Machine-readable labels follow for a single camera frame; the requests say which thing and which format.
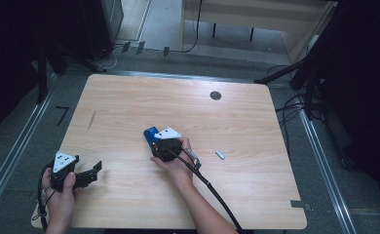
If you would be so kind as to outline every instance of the gray floor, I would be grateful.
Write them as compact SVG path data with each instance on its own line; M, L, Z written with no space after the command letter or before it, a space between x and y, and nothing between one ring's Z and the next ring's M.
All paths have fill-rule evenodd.
M151 0L121 0L124 19L117 35L118 40L138 41L147 17Z
M162 19L164 16L175 18L176 8L179 7L176 2L179 1L152 0L140 37L141 41L146 41L145 48L163 50L165 46L170 46L173 50L178 46L177 22ZM167 21L169 25L162 24L161 21ZM144 50L141 55L136 55L134 48L126 53L118 50L114 53L118 62L108 72L110 74L131 74L126 71L166 73L169 76L181 74L200 79L212 77L229 82L251 82L253 79L266 77L269 68L274 65L289 64L279 32L257 29L253 42L249 43L247 42L249 29L219 25L216 39L211 39L210 27L208 23L201 24L199 44L190 54L170 54L168 57L163 57L162 51ZM186 22L186 46L192 44L193 33L193 22ZM114 64L114 59L109 55L98 63L111 66ZM36 204L34 194L37 177L40 169L59 149L79 96L91 74L77 63L69 61L68 64L70 65L68 72L64 76L56 77L55 88L44 115L23 148L0 196L0 233L42 232L32 228L29 222ZM294 95L294 91L288 87L289 79L287 75L269 85L276 108L282 107ZM0 168L35 108L36 98L37 90L34 89L0 126ZM62 110L57 109L57 105L69 107L69 113L60 125L57 123ZM317 120L313 121L313 124L338 187L351 212L356 230L359 233L380 233L380 192L376 182L363 172L348 172L342 169L339 153L334 147L326 125ZM304 230L287 232L341 233L342 228L336 211L299 115L287 122L287 132L291 166L299 193L302 201L312 207L310 211L306 211L308 226ZM73 229L71 233L103 233L103 230ZM256 233L282 233L282 230L256 230Z

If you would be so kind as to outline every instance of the handheld controller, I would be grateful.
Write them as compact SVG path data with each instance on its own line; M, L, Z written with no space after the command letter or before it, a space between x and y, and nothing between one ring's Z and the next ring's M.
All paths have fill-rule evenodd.
M177 139L180 134L170 128L159 132L156 127L151 127L144 131L144 136L153 155L165 163L174 160L181 152L181 141Z
M62 192L63 182L66 176L74 172L75 164L80 161L79 156L71 156L58 152L54 160L53 174L51 176L51 187L57 192ZM87 187L90 183L97 180L97 174L102 168L99 161L91 170L76 174L76 180L73 189Z

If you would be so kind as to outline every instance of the white plastic piece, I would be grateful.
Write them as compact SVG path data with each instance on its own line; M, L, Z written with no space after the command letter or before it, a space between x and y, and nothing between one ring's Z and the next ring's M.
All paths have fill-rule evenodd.
M226 156L218 149L216 150L216 154L221 158L221 160L224 160L226 158Z
M158 139L180 138L181 134L178 133L176 130L167 127L166 129L159 131L157 134L155 134L154 137Z
M63 168L74 162L77 158L75 156L57 152L56 159L54 161L54 173L61 171Z

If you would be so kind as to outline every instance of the black cable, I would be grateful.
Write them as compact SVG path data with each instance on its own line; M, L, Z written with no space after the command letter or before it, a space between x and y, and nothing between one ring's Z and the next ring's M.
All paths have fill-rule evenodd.
M304 102L297 102L297 103L290 104L290 105L288 105L288 103L291 102L294 98L298 98L298 97L301 97L301 96L305 96L305 95L296 95L296 96L293 96L293 97L291 97L290 99L288 99L285 102L284 107L275 109L276 112L279 112L279 111L283 112L282 113L282 120L279 122L279 124L280 124L281 127L284 127L286 151L287 151L287 157L289 158L289 160L290 160L290 143L289 143L289 134L288 134L288 131L287 131L286 122L289 121L289 120L291 120L291 119L293 119L293 118L295 118L297 116L297 114L299 114L300 111L304 109L304 104L305 103ZM311 105L311 114L312 114L312 116L314 116L315 119L323 121L323 116L321 118L318 118L318 117L316 117L312 113L312 110L320 110L319 109L319 105L320 105L320 103L312 103L312 105ZM295 109L295 110L293 110L291 113L285 115L285 112L288 109Z
M236 228L238 229L239 233L243 233L243 228L239 224L239 222L236 220L233 213L230 211L229 207L226 205L226 203L223 201L223 199L220 197L220 195L217 193L217 191L214 189L214 187L211 185L211 183L200 173L199 170L196 170L194 167L192 167L189 163L187 163L183 158L181 158L178 154L172 152L171 150L163 147L166 149L170 154L174 155L176 158L178 158L181 162L186 165L186 167L194 174L196 175L210 190L210 192L214 195L214 197L220 202L221 206L223 206L224 210L226 210L227 214L232 219L233 223L235 223Z
M47 206L48 202L50 201L50 199L53 197L53 195L56 193L57 191L54 190L54 192L48 197L47 201L45 202L45 207Z
M272 74L268 77L265 77L265 78L262 78L259 80L253 80L253 83L254 84L266 85L269 82L272 82L272 81L274 81L274 80L276 80L276 79L278 79L278 78L280 78L280 77L282 77L282 76L284 76L284 75L286 75L286 74L288 74L294 70L297 70L298 68L300 68L304 64L305 59L306 58L299 60L296 63L294 63L294 64L292 64L292 65L290 65L290 66L288 66L288 67L286 67L286 68L284 68L284 69L282 69L282 70L280 70L280 71L276 72L275 74Z
M155 52L162 52L163 50L159 49L151 49L151 48L143 48L143 51L155 51Z
M171 53L183 53L183 54L189 53L196 47L196 44L199 41L199 23L200 23L200 13L202 12L202 3L203 3L203 0L200 0L199 13L197 15L197 24L196 24L196 40L194 41L192 48L190 48L187 51L171 51Z
M32 220L37 219L38 217L41 217L41 224L44 230L47 230L48 223L47 223L47 211L45 210L45 206L47 204L42 204L42 178L44 177L44 173L48 168L51 168L54 165L54 160L51 161L49 164L45 165L44 168L41 171L41 174L39 175L38 179L38 215L34 216Z
M274 65L274 66L270 67L270 68L266 71L267 76L270 76L270 75L269 75L269 72L270 72L272 69L276 68L276 67L288 67L288 65Z

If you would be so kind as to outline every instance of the person's right hand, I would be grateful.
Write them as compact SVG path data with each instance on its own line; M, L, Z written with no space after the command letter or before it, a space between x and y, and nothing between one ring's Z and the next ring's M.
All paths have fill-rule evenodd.
M180 141L183 149L191 149L190 140L188 138L182 137L180 138ZM194 166L192 159L184 151L181 151L179 156L190 165ZM177 189L183 188L183 186L189 184L193 185L193 173L179 159L174 159L171 162L165 163L160 158L152 157L151 161L155 162L168 172L172 184Z

